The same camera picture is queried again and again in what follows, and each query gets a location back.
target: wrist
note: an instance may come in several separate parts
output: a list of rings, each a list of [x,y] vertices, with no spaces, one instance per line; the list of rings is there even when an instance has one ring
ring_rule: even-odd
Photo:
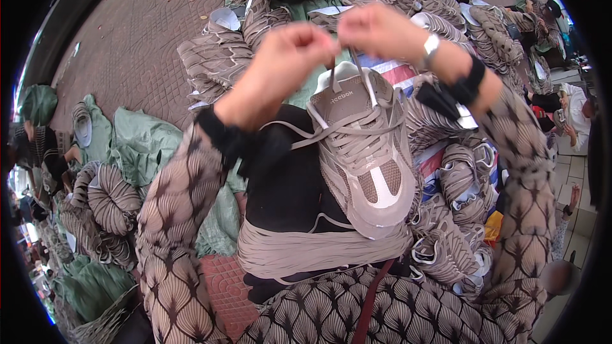
[[[429,32],[423,28],[417,28],[414,32],[403,32],[399,42],[395,44],[398,50],[395,56],[391,57],[395,60],[405,61],[409,64],[419,65],[422,63],[425,51],[425,42],[429,38]]]
[[[252,93],[260,92],[248,90],[244,87],[246,83],[242,82],[243,80],[240,80],[234,88],[215,102],[214,112],[225,126],[237,126],[243,131],[253,131],[256,129],[255,119],[260,102],[251,99],[250,96]]]

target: white shirt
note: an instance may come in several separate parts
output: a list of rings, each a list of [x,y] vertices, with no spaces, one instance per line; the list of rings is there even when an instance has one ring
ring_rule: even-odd
[[[582,88],[568,83],[563,83],[561,90],[569,96],[569,106],[566,112],[569,125],[576,131],[576,145],[572,146],[572,149],[577,153],[591,132],[591,120],[582,113],[582,106],[586,103],[585,92]]]

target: patterned sleeve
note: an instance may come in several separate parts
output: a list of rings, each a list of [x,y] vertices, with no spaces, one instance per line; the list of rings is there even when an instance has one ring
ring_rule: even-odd
[[[223,185],[221,153],[190,126],[138,215],[143,306],[158,344],[229,343],[195,255],[198,229]]]
[[[510,175],[510,204],[482,305],[482,315],[495,321],[509,339],[532,330],[546,301],[539,276],[551,260],[555,232],[553,165],[533,112],[510,88],[504,86],[479,124],[507,162]]]
[[[562,260],[563,259],[563,246],[565,245],[565,232],[567,231],[567,226],[570,221],[561,219],[559,224],[557,225],[557,231],[555,233],[555,237],[553,238],[553,260]]]
[[[543,4],[543,3],[542,3],[542,0],[531,0],[531,1],[532,1],[532,2],[533,2],[533,4],[534,4],[534,9],[536,9],[536,8],[538,8],[538,9],[539,9],[539,8],[542,6],[542,4]]]

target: floor tile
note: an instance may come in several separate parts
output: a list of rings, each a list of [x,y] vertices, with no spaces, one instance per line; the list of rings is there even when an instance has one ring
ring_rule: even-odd
[[[575,212],[572,213],[572,215],[570,216],[570,222],[567,224],[567,231],[572,232],[574,229],[574,226],[576,225],[576,216],[578,215],[578,209],[576,209]]]
[[[555,199],[559,196],[559,191],[561,191],[561,185],[567,183],[567,175],[569,172],[569,164],[557,164],[555,166],[555,180],[553,182],[553,184],[555,185]]]
[[[570,164],[572,163],[572,156],[564,156],[562,154],[559,154],[557,156],[557,162],[560,164]]]
[[[561,192],[557,197],[557,202],[561,204],[569,204],[572,199],[572,186],[565,184],[561,185]]]
[[[577,177],[568,176],[568,177],[567,177],[567,182],[566,182],[566,183],[567,183],[568,185],[572,185],[572,186],[573,186],[573,184],[577,183],[577,184],[578,184],[578,186],[580,186],[580,188],[582,189],[582,182],[583,182],[583,179],[582,179],[582,178],[577,178]]]
[[[572,229],[573,232],[591,239],[591,234],[593,233],[593,226],[595,226],[595,219],[597,219],[597,214],[582,209],[577,209],[576,211],[576,223],[575,227]]]
[[[585,158],[580,156],[572,156],[570,164],[570,177],[583,178],[585,175]]]
[[[585,262],[586,250],[588,250],[588,248],[589,238],[586,238],[574,232],[569,240],[569,244],[567,245],[567,250],[565,251],[565,256],[563,257],[563,259],[570,260],[572,251],[576,250],[574,264],[582,268],[582,264]]]
[[[591,191],[589,189],[582,189],[582,195],[580,196],[580,206],[582,210],[591,211],[597,213],[594,206],[591,206]]]
[[[590,189],[589,187],[589,171],[587,168],[585,168],[585,178],[582,181],[582,188],[583,189]]]
[[[561,316],[565,304],[569,300],[570,295],[556,296],[544,306],[544,312],[537,320],[532,338],[534,341],[541,343],[544,341],[550,330],[555,326],[555,323]]]

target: patterned clothing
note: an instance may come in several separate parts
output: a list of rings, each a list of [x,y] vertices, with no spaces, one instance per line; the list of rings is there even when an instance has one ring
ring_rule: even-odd
[[[511,89],[504,87],[479,125],[510,174],[490,283],[477,302],[468,302],[431,279],[416,283],[387,274],[376,289],[368,342],[527,342],[546,301],[539,275],[551,260],[555,233],[552,162],[532,111]],[[227,173],[221,153],[194,130],[151,184],[138,216],[143,305],[157,343],[230,342],[194,248]],[[292,285],[272,298],[238,342],[350,342],[377,273],[361,267]]]
[[[557,219],[559,222],[557,223],[557,231],[555,232],[555,236],[553,238],[553,260],[563,260],[564,252],[563,246],[565,243],[565,232],[567,231],[567,225],[569,225],[570,221],[563,219],[562,210],[557,210]]]
[[[546,27],[548,29],[548,34],[547,34],[547,32],[543,29],[543,27],[539,23],[537,23],[536,25],[537,30],[535,31],[535,34],[537,34],[538,36],[538,45],[544,42],[544,40],[546,39],[548,40],[551,46],[557,47],[559,45],[559,35],[560,35],[559,25],[557,25],[557,20],[556,19],[549,20],[548,16],[544,16],[545,12],[548,11],[546,8],[545,0],[531,0],[531,1],[533,2],[533,9],[534,9],[533,13],[540,19],[544,20],[544,22],[546,23]]]
[[[18,162],[19,166],[24,168],[32,169],[34,167],[42,167],[42,162],[45,157],[45,153],[50,148],[47,141],[48,131],[47,126],[37,126],[34,128],[34,134],[36,134],[35,141],[27,139],[26,129],[23,125],[18,126],[15,129],[15,141],[17,144],[27,145],[29,155],[27,157],[20,157],[22,160]]]

